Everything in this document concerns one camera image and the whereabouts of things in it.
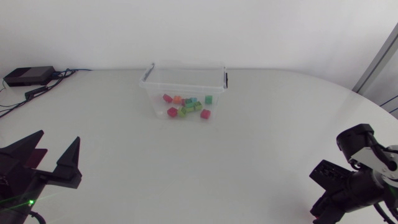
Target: white wall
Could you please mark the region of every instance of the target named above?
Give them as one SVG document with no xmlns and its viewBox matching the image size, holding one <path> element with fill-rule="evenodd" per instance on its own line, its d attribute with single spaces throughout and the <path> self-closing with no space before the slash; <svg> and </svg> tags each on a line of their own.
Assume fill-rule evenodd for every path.
<svg viewBox="0 0 398 224">
<path fill-rule="evenodd" d="M 143 68 L 195 57 L 352 88 L 397 10 L 395 0 L 3 0 L 0 77 L 16 67 Z"/>
</svg>

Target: white table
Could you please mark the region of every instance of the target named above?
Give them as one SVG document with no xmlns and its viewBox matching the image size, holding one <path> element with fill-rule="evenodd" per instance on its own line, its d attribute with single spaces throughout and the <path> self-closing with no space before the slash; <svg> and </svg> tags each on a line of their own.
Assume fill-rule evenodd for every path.
<svg viewBox="0 0 398 224">
<path fill-rule="evenodd" d="M 398 121 L 338 85 L 292 72 L 230 70 L 211 124 L 160 120 L 142 70 L 78 72 L 0 119 L 0 147 L 43 129 L 52 171 L 81 137 L 77 190 L 46 186 L 33 210 L 47 223 L 311 223 L 326 159 L 351 169 L 336 136 L 369 123 L 398 144 Z M 16 87 L 2 104 L 36 87 Z M 26 223 L 37 223 L 28 218 Z M 383 223 L 373 207 L 340 223 Z"/>
</svg>

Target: pink block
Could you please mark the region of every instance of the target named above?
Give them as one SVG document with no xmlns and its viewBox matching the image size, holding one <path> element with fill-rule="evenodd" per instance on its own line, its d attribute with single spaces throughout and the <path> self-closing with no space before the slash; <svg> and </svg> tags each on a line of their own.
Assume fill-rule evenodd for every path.
<svg viewBox="0 0 398 224">
<path fill-rule="evenodd" d="M 163 100 L 168 102 L 168 103 L 171 103 L 173 101 L 173 98 L 171 98 L 171 96 L 169 96 L 167 94 L 164 94 L 163 95 Z"/>
<path fill-rule="evenodd" d="M 210 111 L 210 110 L 203 110 L 203 111 L 201 111 L 201 113 L 200 113 L 200 117 L 201 117 L 201 118 L 205 118 L 205 119 L 209 119 L 210 114 L 211 114 L 211 111 Z"/>
<path fill-rule="evenodd" d="M 170 108 L 170 109 L 167 110 L 167 114 L 168 114 L 170 117 L 174 118 L 174 117 L 177 115 L 177 109 L 175 109 L 175 108 Z"/>
</svg>

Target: black device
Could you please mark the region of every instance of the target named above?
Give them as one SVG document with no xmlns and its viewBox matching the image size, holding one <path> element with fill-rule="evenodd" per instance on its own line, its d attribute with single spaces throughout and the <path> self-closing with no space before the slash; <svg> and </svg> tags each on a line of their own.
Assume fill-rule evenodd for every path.
<svg viewBox="0 0 398 224">
<path fill-rule="evenodd" d="M 47 152 L 36 149 L 43 136 L 37 131 L 10 146 L 0 148 L 0 223 L 21 224 L 28 215 L 44 219 L 32 206 L 47 184 L 77 189 L 81 181 L 78 169 L 80 138 L 77 137 L 57 161 L 53 172 L 36 167 Z"/>
<path fill-rule="evenodd" d="M 374 205 L 385 222 L 394 223 L 379 202 L 398 219 L 398 146 L 377 143 L 368 124 L 359 124 L 337 136 L 337 145 L 356 172 L 322 160 L 310 177 L 325 189 L 311 209 L 314 224 L 334 224 L 346 212 Z"/>
<path fill-rule="evenodd" d="M 53 66 L 17 68 L 4 77 L 9 86 L 47 85 L 55 72 Z"/>
</svg>

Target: power adapter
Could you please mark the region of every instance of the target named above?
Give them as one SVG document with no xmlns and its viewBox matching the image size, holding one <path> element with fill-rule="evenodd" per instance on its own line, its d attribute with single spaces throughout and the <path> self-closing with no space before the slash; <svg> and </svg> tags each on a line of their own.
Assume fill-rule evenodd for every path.
<svg viewBox="0 0 398 224">
<path fill-rule="evenodd" d="M 47 85 L 54 72 L 53 66 L 17 68 L 4 81 L 9 86 Z"/>
</svg>

